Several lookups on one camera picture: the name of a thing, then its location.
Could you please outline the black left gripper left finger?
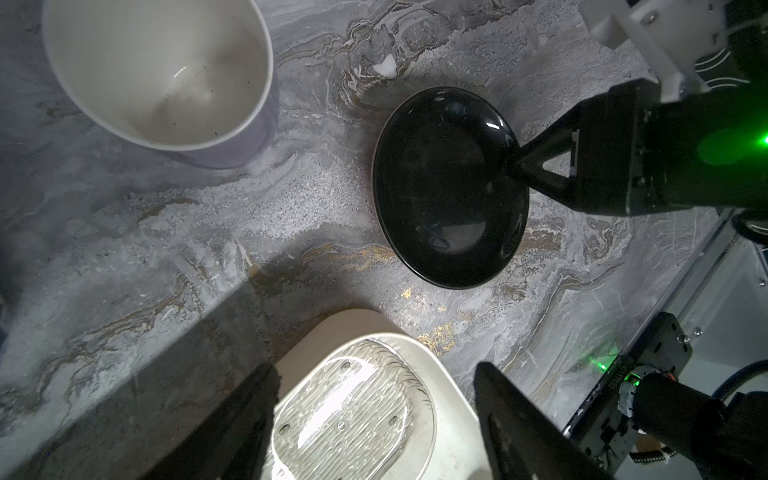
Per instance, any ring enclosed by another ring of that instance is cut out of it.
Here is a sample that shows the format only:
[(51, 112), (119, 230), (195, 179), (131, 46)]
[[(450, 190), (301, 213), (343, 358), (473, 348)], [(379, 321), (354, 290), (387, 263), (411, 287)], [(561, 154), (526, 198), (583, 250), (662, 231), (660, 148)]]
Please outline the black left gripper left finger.
[(259, 365), (145, 479), (258, 479), (278, 402), (280, 376)]

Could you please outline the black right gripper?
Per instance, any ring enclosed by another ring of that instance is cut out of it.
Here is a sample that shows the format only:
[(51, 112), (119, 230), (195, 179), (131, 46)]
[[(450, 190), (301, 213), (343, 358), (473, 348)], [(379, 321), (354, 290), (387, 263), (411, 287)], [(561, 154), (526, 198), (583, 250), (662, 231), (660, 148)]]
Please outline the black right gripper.
[[(672, 136), (691, 127), (708, 95), (663, 103), (660, 86), (633, 80), (578, 104), (519, 148), (509, 175), (574, 210), (606, 216), (642, 216), (704, 207), (706, 195), (684, 165), (695, 159), (699, 136)], [(572, 177), (544, 168), (570, 154)]]

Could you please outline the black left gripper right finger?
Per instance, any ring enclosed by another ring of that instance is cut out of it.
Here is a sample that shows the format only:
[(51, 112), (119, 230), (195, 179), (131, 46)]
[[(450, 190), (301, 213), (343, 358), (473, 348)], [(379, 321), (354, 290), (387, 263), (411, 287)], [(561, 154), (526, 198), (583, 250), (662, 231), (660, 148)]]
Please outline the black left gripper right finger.
[(484, 447), (494, 479), (609, 479), (493, 364), (474, 380)]

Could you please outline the black round plate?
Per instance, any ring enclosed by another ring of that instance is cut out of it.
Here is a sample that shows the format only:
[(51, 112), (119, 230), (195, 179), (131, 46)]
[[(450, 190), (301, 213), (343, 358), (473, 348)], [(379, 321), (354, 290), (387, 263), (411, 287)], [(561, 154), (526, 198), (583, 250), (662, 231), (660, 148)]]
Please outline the black round plate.
[(423, 280), (463, 290), (506, 268), (526, 229), (530, 195), (506, 174), (518, 143), (499, 112), (458, 87), (405, 100), (373, 157), (378, 223), (399, 259)]

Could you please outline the clear glass ribbed dish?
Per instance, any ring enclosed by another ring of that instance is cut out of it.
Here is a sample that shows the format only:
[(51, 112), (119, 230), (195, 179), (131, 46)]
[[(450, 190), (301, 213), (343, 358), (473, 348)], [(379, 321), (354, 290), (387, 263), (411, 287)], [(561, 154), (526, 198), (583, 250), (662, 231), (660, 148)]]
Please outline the clear glass ribbed dish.
[(264, 479), (419, 479), (432, 396), (392, 347), (364, 338), (326, 357), (277, 406)]

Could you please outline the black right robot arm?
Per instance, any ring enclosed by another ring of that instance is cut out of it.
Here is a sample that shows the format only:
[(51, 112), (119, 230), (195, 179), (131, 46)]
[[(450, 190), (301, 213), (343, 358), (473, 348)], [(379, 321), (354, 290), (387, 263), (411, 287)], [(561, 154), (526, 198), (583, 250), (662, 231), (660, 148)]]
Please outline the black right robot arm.
[(509, 173), (576, 211), (712, 207), (700, 258), (566, 428), (590, 479), (767, 475), (767, 5), (584, 1), (654, 74), (584, 100)]

